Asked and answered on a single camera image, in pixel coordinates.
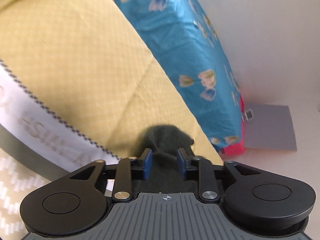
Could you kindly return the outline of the small clear box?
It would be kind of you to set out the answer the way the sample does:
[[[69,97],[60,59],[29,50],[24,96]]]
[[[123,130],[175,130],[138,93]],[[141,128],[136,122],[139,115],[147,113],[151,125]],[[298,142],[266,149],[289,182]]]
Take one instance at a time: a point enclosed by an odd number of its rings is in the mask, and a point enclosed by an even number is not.
[[[243,113],[243,116],[244,116],[244,119],[247,121],[254,118],[253,111],[251,109],[245,110]]]

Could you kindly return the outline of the dark green knit sweater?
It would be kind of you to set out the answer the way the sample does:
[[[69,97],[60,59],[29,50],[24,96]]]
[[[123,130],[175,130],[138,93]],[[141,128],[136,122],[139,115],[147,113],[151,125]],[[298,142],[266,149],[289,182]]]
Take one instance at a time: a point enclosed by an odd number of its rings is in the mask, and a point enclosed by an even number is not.
[[[146,148],[152,150],[152,167],[147,180],[132,182],[133,193],[188,193],[197,191],[197,182],[183,180],[177,167],[177,151],[182,148],[193,157],[193,138],[174,125],[156,125],[140,135],[134,153],[139,157]]]

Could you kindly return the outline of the red bed cover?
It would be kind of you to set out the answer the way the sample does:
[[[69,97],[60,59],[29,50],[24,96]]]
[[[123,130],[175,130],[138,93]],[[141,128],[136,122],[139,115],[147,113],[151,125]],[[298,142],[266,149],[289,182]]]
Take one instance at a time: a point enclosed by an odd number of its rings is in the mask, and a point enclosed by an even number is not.
[[[245,135],[245,118],[244,118],[244,101],[242,96],[239,99],[240,113],[241,113],[241,133],[240,137],[229,137],[225,139],[228,143],[227,147],[222,148],[220,153],[226,156],[242,155],[245,152],[244,135]]]

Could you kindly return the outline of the blue floral bedsheet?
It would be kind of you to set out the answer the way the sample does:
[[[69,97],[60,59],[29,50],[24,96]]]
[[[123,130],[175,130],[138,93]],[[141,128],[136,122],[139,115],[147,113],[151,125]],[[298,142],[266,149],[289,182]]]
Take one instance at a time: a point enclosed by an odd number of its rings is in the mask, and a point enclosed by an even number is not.
[[[198,0],[115,0],[217,150],[240,137],[240,88]]]

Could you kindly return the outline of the grey floor mat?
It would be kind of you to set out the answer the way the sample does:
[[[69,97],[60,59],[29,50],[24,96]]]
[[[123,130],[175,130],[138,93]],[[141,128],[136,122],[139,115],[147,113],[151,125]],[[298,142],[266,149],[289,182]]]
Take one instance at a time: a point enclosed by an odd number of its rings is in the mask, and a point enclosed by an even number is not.
[[[254,118],[245,120],[246,148],[276,151],[296,151],[297,143],[288,106],[247,103]]]

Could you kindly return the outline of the yellow patterned bed quilt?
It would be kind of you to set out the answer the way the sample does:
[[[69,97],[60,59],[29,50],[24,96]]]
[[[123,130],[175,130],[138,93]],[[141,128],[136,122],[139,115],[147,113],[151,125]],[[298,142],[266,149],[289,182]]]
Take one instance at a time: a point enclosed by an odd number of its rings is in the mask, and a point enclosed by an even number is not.
[[[26,235],[29,192],[133,155],[156,125],[222,162],[113,0],[1,0],[1,239]]]

